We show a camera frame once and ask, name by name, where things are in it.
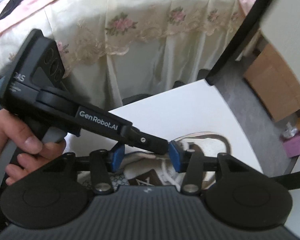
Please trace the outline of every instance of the cream satin fabric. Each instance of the cream satin fabric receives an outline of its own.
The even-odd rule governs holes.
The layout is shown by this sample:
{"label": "cream satin fabric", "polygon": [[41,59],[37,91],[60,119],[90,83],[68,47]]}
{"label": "cream satin fabric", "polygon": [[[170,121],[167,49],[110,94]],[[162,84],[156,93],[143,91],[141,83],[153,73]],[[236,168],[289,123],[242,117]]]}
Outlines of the cream satin fabric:
{"label": "cream satin fabric", "polygon": [[193,82],[243,21],[237,0],[58,0],[0,37],[0,74],[39,28],[57,42],[68,88],[106,108]]}

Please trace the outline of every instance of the brown label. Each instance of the brown label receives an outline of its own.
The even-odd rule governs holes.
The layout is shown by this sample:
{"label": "brown label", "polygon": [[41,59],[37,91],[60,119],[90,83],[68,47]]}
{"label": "brown label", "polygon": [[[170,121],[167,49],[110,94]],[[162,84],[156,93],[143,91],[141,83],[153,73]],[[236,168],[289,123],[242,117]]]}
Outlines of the brown label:
{"label": "brown label", "polygon": [[130,185],[137,186],[162,186],[162,183],[154,169],[133,179],[128,179],[128,182]]}

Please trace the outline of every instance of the human hand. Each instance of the human hand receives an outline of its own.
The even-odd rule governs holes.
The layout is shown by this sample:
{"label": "human hand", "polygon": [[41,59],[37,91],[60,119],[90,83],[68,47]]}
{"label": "human hand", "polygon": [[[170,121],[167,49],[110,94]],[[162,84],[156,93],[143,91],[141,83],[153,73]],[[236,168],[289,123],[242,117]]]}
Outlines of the human hand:
{"label": "human hand", "polygon": [[8,139],[14,141],[20,149],[30,154],[21,153],[17,156],[18,163],[23,168],[14,164],[7,165],[6,173],[9,175],[6,179],[7,185],[13,184],[57,158],[66,147],[65,140],[60,143],[43,144],[23,121],[2,109],[0,110],[0,154]]}

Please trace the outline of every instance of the pink box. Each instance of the pink box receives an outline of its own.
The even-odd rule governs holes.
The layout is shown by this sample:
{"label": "pink box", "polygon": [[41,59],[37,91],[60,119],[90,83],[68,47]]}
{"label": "pink box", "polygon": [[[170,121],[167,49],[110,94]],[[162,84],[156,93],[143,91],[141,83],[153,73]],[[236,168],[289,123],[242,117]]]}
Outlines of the pink box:
{"label": "pink box", "polygon": [[283,147],[286,150],[288,157],[300,155],[300,135],[296,135],[284,142]]}

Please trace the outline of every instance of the silver screw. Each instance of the silver screw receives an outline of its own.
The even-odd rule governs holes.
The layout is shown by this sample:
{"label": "silver screw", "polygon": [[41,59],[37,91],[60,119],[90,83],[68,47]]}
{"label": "silver screw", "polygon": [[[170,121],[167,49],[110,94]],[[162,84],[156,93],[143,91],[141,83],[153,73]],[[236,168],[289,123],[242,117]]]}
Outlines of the silver screw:
{"label": "silver screw", "polygon": [[186,184],[183,186],[183,190],[188,193],[195,193],[199,190],[199,188],[195,184]]}
{"label": "silver screw", "polygon": [[108,183],[98,183],[96,186],[95,186],[95,189],[97,191],[100,191],[100,192],[105,192],[105,191],[108,191],[111,189],[111,186],[108,184]]}

